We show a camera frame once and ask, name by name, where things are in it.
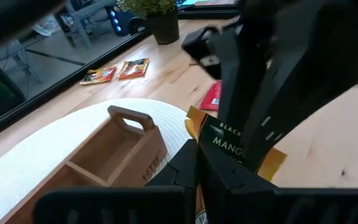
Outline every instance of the white placemat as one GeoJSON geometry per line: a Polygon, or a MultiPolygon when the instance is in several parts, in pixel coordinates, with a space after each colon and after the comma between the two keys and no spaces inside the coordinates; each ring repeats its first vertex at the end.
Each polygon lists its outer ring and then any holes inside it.
{"type": "MultiPolygon", "coordinates": [[[[59,165],[103,121],[111,105],[149,114],[168,149],[159,172],[190,138],[186,113],[155,100],[125,98],[76,111],[38,130],[0,158],[0,220],[59,165]]],[[[140,124],[128,122],[141,128],[140,124]]]]}

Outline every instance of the light wood tabletop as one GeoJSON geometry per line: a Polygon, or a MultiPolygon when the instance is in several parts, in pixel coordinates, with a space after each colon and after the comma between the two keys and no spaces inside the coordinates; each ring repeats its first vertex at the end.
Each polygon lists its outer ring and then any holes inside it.
{"type": "MultiPolygon", "coordinates": [[[[144,78],[71,88],[0,133],[0,157],[40,128],[67,114],[115,98],[150,98],[187,111],[198,106],[214,83],[202,69],[189,66],[180,45],[186,35],[207,24],[228,21],[180,21],[180,40],[158,46],[151,36],[104,67],[120,69],[125,60],[150,58],[144,78]]],[[[288,158],[273,178],[281,187],[358,187],[358,87],[319,110],[276,148],[288,158]]]]}

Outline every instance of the snack packet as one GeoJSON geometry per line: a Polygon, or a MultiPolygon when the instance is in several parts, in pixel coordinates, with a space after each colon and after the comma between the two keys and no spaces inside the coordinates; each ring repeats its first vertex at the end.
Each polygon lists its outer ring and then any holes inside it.
{"type": "Polygon", "coordinates": [[[117,68],[105,68],[99,70],[89,70],[84,79],[80,81],[81,85],[90,85],[95,83],[108,82],[112,79],[117,68]]]}
{"type": "Polygon", "coordinates": [[[147,67],[149,66],[149,58],[143,58],[139,60],[133,60],[124,62],[118,79],[141,77],[146,73],[147,67]]]}
{"type": "MultiPolygon", "coordinates": [[[[205,141],[213,143],[216,147],[212,148],[212,150],[222,150],[222,152],[247,168],[246,153],[242,151],[239,145],[241,139],[240,131],[229,127],[217,118],[192,106],[188,111],[187,117],[190,119],[185,120],[185,126],[192,138],[196,139],[197,142],[205,141]]],[[[251,172],[257,173],[267,181],[272,181],[274,174],[286,158],[286,154],[273,148],[268,152],[263,161],[258,161],[261,164],[259,169],[251,170],[251,172]]],[[[202,214],[204,204],[200,187],[198,187],[196,202],[196,213],[202,214]]]]}
{"type": "Polygon", "coordinates": [[[213,110],[218,111],[219,109],[219,100],[221,99],[221,90],[222,90],[222,81],[219,80],[214,83],[203,101],[200,104],[201,110],[213,110]]]}

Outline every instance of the wooden box handle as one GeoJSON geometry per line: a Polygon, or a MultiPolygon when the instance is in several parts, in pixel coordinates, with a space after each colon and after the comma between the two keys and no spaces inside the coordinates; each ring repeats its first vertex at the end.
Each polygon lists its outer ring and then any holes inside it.
{"type": "Polygon", "coordinates": [[[155,127],[152,117],[148,114],[140,113],[137,111],[121,108],[118,106],[110,106],[108,108],[111,119],[115,119],[117,122],[121,123],[123,126],[126,126],[124,119],[131,121],[136,121],[142,125],[143,130],[146,132],[155,127]]]}

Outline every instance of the wooden caddy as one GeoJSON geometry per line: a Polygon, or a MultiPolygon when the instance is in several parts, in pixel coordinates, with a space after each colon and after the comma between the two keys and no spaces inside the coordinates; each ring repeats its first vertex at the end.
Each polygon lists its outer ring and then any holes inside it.
{"type": "Polygon", "coordinates": [[[117,106],[110,119],[78,146],[1,222],[32,223],[32,210],[45,193],[65,187],[142,187],[167,153],[159,128],[143,113],[117,106]],[[142,129],[129,126],[136,121],[142,129]]]}

